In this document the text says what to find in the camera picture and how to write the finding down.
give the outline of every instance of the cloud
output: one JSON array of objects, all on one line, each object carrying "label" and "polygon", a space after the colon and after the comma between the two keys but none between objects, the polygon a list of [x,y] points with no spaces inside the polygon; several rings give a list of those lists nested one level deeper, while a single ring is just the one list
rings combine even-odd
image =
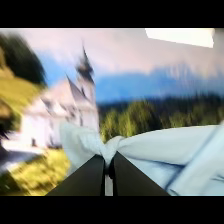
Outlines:
[{"label": "cloud", "polygon": [[40,54],[48,54],[61,65],[74,65],[81,55],[81,40],[101,74],[143,72],[160,66],[187,64],[203,75],[224,72],[223,43],[214,49],[148,39],[144,29],[0,28],[18,32]]}]

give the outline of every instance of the church tower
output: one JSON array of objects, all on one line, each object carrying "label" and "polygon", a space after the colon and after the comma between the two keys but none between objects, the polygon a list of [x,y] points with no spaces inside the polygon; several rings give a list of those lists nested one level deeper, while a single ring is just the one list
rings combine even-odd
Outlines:
[{"label": "church tower", "polygon": [[92,104],[95,104],[95,84],[92,79],[93,68],[90,65],[84,46],[83,56],[76,66],[76,71],[78,72],[76,86]]}]

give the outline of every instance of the church steeple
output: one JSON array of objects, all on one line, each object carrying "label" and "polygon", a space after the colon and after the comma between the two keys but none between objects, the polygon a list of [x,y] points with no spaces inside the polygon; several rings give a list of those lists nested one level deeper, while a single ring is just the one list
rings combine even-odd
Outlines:
[{"label": "church steeple", "polygon": [[92,79],[93,68],[90,65],[84,45],[83,45],[83,57],[80,59],[79,64],[76,66],[76,70],[82,78],[88,80],[89,82],[94,83]]}]

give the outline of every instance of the light blue cloth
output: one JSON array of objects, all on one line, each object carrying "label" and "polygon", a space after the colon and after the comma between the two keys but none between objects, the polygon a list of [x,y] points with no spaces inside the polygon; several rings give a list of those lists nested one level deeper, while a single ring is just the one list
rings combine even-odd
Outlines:
[{"label": "light blue cloth", "polygon": [[117,136],[103,144],[97,132],[65,122],[60,135],[71,162],[68,175],[95,154],[109,166],[119,151],[171,195],[224,195],[224,123]]}]

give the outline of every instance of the church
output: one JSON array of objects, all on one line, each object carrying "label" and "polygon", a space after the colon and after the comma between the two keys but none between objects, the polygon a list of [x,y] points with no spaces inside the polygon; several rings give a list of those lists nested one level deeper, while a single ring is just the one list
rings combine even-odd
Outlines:
[{"label": "church", "polygon": [[83,56],[76,66],[75,84],[66,77],[42,92],[24,110],[21,137],[26,145],[61,147],[59,125],[69,121],[99,131],[93,68],[83,47]]}]

